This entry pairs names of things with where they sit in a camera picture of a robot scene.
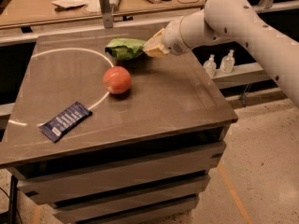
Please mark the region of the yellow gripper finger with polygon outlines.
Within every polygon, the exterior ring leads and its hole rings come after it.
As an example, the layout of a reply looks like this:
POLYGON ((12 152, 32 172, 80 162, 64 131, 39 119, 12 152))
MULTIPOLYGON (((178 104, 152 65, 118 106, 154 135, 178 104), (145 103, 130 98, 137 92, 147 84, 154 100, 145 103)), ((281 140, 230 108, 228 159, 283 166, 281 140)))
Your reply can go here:
POLYGON ((163 58, 169 54, 159 36, 151 38, 144 44, 143 51, 150 57, 163 58))
POLYGON ((164 28, 162 28, 160 31, 158 31, 152 38, 157 38, 157 37, 160 37, 162 36, 162 34, 164 33, 164 28))

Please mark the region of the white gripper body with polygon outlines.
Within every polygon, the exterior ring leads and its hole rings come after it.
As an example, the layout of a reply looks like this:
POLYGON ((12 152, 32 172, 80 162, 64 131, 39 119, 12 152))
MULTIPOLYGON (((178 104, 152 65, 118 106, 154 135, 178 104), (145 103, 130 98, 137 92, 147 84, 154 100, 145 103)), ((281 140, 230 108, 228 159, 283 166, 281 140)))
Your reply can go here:
POLYGON ((199 10, 169 22, 161 41, 173 55, 179 56, 194 48, 218 45, 224 37, 208 26, 204 10, 199 10))

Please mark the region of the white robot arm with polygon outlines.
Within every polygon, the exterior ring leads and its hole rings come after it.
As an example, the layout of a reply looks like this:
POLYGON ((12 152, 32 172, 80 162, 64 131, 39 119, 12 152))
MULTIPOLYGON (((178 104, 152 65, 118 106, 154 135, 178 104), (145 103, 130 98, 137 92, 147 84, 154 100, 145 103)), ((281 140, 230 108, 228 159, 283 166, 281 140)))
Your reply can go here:
POLYGON ((299 106, 299 43, 266 24, 247 0, 206 0, 203 9, 169 22, 143 51, 163 58, 230 41, 241 45, 299 106))

